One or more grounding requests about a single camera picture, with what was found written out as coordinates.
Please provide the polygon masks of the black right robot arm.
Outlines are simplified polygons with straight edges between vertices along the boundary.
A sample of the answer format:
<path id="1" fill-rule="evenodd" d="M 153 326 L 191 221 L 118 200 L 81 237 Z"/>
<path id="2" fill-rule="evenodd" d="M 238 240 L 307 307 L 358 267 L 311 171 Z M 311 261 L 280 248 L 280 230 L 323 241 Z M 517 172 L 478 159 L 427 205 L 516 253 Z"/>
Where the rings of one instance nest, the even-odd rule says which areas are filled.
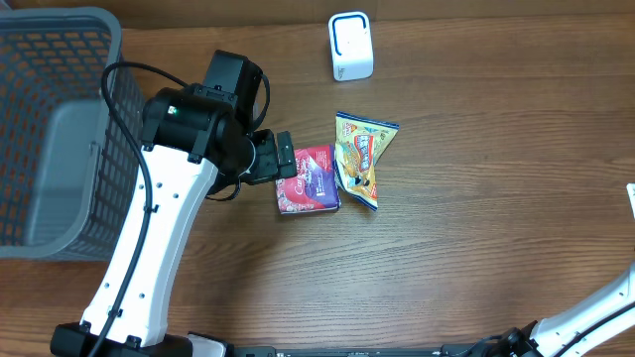
<path id="1" fill-rule="evenodd" d="M 489 356 L 581 357 L 634 325 L 634 267 L 574 307 L 513 328 Z"/>

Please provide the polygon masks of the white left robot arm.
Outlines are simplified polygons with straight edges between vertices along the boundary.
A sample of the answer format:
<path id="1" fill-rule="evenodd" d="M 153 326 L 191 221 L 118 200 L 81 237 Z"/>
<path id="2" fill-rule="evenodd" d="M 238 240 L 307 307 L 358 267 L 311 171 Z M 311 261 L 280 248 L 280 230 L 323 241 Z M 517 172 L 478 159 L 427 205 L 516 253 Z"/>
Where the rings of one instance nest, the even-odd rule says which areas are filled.
<path id="1" fill-rule="evenodd" d="M 171 293 L 204 201 L 220 192 L 292 178 L 291 136 L 263 127 L 264 71 L 218 51 L 200 83 L 176 80 L 148 100 L 128 143 L 139 164 L 130 207 L 103 281 L 80 321 L 57 326 L 56 356 L 229 356 L 215 338 L 168 333 Z"/>

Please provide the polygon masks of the red purple sanitary pad pack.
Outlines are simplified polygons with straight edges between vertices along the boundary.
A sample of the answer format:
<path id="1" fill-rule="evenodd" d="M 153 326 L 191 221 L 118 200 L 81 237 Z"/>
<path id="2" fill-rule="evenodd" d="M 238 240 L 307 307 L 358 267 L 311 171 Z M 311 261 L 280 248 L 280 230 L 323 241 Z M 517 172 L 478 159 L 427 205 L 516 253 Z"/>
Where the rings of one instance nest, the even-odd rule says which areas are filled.
<path id="1" fill-rule="evenodd" d="M 294 154 L 297 175 L 276 181 L 279 211 L 295 214 L 338 210 L 333 145 L 297 149 Z"/>

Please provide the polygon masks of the white gold-capped shampoo bottle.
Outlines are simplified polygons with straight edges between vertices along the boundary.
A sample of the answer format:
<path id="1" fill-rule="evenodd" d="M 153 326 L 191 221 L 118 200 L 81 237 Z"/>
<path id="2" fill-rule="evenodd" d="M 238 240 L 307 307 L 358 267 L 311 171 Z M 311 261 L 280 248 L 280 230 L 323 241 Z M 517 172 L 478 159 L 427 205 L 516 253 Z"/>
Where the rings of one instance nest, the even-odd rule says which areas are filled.
<path id="1" fill-rule="evenodd" d="M 626 184 L 629 203 L 632 211 L 632 215 L 635 217 L 635 183 L 629 182 Z"/>

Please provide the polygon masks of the yellow snack bag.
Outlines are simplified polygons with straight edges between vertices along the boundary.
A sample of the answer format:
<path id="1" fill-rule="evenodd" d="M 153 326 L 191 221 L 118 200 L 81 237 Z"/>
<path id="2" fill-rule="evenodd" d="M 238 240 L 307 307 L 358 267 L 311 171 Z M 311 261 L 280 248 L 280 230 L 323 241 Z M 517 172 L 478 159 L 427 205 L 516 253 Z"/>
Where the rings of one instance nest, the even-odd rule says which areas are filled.
<path id="1" fill-rule="evenodd" d="M 334 167 L 338 185 L 373 211 L 378 208 L 375 169 L 400 125 L 338 111 Z"/>

